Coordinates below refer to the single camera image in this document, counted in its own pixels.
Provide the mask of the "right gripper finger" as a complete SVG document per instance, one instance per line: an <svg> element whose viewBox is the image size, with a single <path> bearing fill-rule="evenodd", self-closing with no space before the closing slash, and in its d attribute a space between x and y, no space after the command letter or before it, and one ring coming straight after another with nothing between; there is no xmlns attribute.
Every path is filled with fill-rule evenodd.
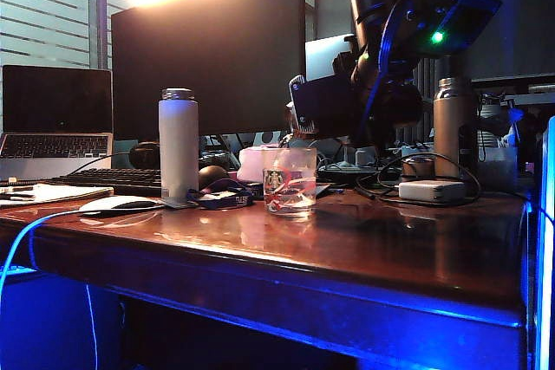
<svg viewBox="0 0 555 370"><path fill-rule="evenodd" d="M358 77L357 59L352 52L340 52L333 60L335 75L348 75L350 78Z"/></svg>
<svg viewBox="0 0 555 370"><path fill-rule="evenodd" d="M360 146L385 147L389 142L387 127L365 127L359 139Z"/></svg>

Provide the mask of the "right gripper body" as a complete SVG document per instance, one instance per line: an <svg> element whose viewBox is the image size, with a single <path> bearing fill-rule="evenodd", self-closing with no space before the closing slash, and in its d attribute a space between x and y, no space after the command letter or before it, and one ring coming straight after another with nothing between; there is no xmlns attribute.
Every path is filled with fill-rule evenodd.
<svg viewBox="0 0 555 370"><path fill-rule="evenodd" d="M419 58L396 49L395 39L401 28L398 18L366 19L357 28L360 47L356 59L356 84L375 84L378 76L386 79L410 79L408 73Z"/></svg>

